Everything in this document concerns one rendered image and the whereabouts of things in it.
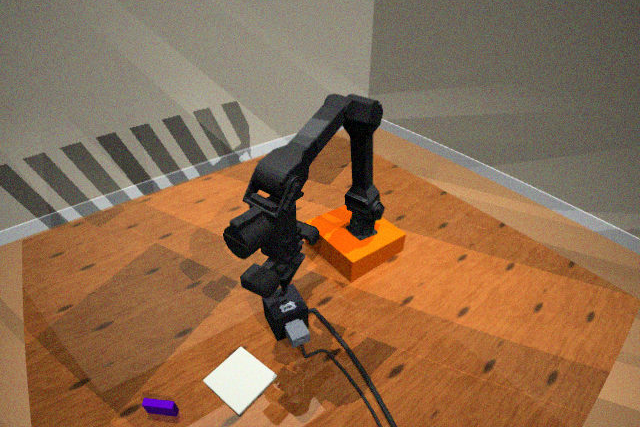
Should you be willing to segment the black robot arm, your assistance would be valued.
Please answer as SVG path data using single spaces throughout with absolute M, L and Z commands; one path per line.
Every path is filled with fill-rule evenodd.
M 284 146 L 271 150 L 256 165 L 243 202 L 250 209 L 230 219 L 223 237 L 227 247 L 245 260 L 274 236 L 292 233 L 296 223 L 296 201 L 304 195 L 309 166 L 343 125 L 350 135 L 352 187 L 345 205 L 352 212 L 346 229 L 359 241 L 377 235 L 384 205 L 373 183 L 373 133 L 381 124 L 383 108 L 376 100 L 350 94 L 329 94 L 324 105 Z M 270 196 L 257 194 L 261 190 Z M 265 251 L 265 252 L 264 252 Z

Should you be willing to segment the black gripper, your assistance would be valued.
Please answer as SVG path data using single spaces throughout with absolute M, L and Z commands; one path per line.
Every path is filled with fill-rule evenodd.
M 250 265 L 240 276 L 241 286 L 264 298 L 269 298 L 279 288 L 287 288 L 306 254 L 300 252 L 305 239 L 314 246 L 320 239 L 319 230 L 296 220 L 296 229 L 285 236 L 274 236 L 267 243 L 269 258 L 260 266 Z

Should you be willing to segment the purple rectangular block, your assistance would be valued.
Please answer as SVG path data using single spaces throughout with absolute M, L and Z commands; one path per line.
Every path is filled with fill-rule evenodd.
M 177 416 L 179 411 L 175 402 L 169 400 L 144 398 L 142 406 L 145 408 L 147 413 L 161 414 L 165 416 Z

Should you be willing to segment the white flat square slab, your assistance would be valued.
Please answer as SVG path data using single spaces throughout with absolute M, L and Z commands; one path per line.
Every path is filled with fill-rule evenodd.
M 276 378 L 276 373 L 240 346 L 203 382 L 240 416 Z

